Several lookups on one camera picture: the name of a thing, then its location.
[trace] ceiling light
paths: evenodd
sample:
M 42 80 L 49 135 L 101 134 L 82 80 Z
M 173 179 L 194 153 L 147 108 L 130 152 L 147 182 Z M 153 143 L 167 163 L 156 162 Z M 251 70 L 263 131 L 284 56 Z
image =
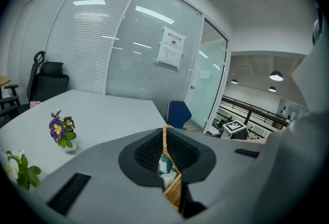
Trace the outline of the ceiling light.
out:
M 145 13 L 147 15 L 150 15 L 150 16 L 153 16 L 153 17 L 156 17 L 162 21 L 165 21 L 169 24 L 173 24 L 175 21 L 172 20 L 171 18 L 168 18 L 164 15 L 161 15 L 153 10 L 150 10 L 150 9 L 147 9 L 147 8 L 142 8 L 142 7 L 139 7 L 139 6 L 136 6 L 136 10 L 139 11 L 139 12 L 142 12 L 142 13 Z
M 273 91 L 273 92 L 276 92 L 276 91 L 277 91 L 276 88 L 275 88 L 274 86 L 269 87 L 268 90 Z
M 76 6 L 80 6 L 80 5 L 106 5 L 104 0 L 73 1 L 73 4 L 76 5 Z
M 209 58 L 207 55 L 205 55 L 201 50 L 199 50 L 199 53 L 203 56 L 203 57 L 205 57 L 206 59 L 207 58 Z
M 269 77 L 272 80 L 275 80 L 275 81 L 278 81 L 278 82 L 281 82 L 283 80 L 282 74 L 279 71 L 277 71 L 277 70 L 275 70 L 274 72 L 272 72 Z
M 149 49 L 152 49 L 152 47 L 146 46 L 146 45 L 143 45 L 143 44 L 140 44 L 140 43 L 134 42 L 134 44 L 139 45 L 139 46 L 142 46 L 142 47 L 146 47 L 146 48 L 149 48 Z
M 102 36 L 103 38 L 107 38 L 107 39 L 113 39 L 113 37 L 110 36 Z
M 213 64 L 218 70 L 221 70 L 216 64 Z

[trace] wooden table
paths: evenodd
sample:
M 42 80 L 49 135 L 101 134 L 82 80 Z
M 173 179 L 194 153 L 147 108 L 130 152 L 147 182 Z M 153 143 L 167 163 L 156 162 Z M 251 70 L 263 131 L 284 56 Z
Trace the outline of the wooden table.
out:
M 72 116 L 78 150 L 69 154 L 49 133 L 51 113 Z M 160 128 L 166 122 L 152 101 L 70 90 L 22 113 L 0 129 L 0 147 L 24 150 L 30 165 L 41 168 L 41 180 L 76 154 L 99 143 Z
M 4 86 L 5 84 L 9 83 L 11 81 L 9 76 L 0 76 L 0 99 L 2 99 L 2 92 L 1 92 L 1 86 Z

